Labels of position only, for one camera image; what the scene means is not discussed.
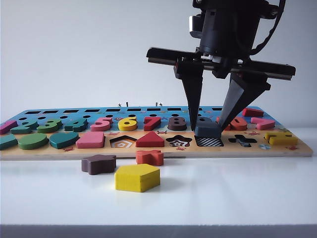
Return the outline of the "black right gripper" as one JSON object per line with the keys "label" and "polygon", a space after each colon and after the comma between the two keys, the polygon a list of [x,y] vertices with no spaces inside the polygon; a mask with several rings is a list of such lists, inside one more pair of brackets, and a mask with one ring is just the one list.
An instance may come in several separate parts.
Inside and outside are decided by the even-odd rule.
{"label": "black right gripper", "polygon": [[191,129],[195,130],[203,83],[203,71],[216,78],[229,73],[230,84],[218,124],[228,124],[264,91],[270,90],[267,78],[289,80],[296,69],[287,64],[252,61],[271,39],[275,27],[253,48],[260,19],[273,19],[278,25],[283,7],[201,7],[201,13],[189,18],[190,35],[200,39],[194,52],[161,48],[147,51],[149,62],[172,65],[182,80],[186,94]]}

